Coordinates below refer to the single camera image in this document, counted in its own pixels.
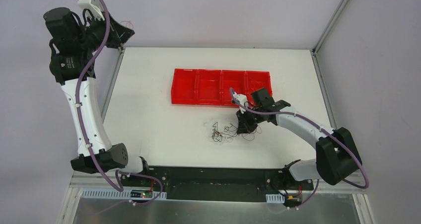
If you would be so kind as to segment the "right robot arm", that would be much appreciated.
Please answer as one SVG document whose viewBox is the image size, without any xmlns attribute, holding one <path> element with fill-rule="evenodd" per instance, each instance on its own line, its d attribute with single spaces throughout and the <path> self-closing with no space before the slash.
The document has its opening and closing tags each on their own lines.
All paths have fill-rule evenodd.
<svg viewBox="0 0 421 224">
<path fill-rule="evenodd" d="M 324 126 L 298 112 L 290 103 L 275 101 L 265 88 L 252 92 L 253 103 L 233 88 L 232 103 L 238 105 L 238 134 L 255 131 L 262 122 L 272 123 L 294 133 L 315 150 L 315 157 L 295 160 L 282 168 L 282 184 L 294 189 L 302 181 L 321 179 L 330 185 L 344 181 L 367 188 L 369 181 L 350 131 L 344 127 Z"/>
</svg>

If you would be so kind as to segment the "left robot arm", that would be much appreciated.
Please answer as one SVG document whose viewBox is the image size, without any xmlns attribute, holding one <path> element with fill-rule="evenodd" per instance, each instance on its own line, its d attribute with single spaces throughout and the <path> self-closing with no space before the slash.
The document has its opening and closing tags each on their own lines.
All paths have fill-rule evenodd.
<svg viewBox="0 0 421 224">
<path fill-rule="evenodd" d="M 43 16 L 52 39 L 50 72 L 70 105 L 77 134 L 77 157 L 70 164 L 74 171 L 94 174 L 119 170 L 133 173 L 139 186 L 151 182 L 145 160 L 129 154 L 123 143 L 112 144 L 101 117 L 97 95 L 94 55 L 104 47 L 120 49 L 134 31 L 112 17 L 94 18 L 88 9 L 79 17 L 69 8 L 58 7 Z"/>
</svg>

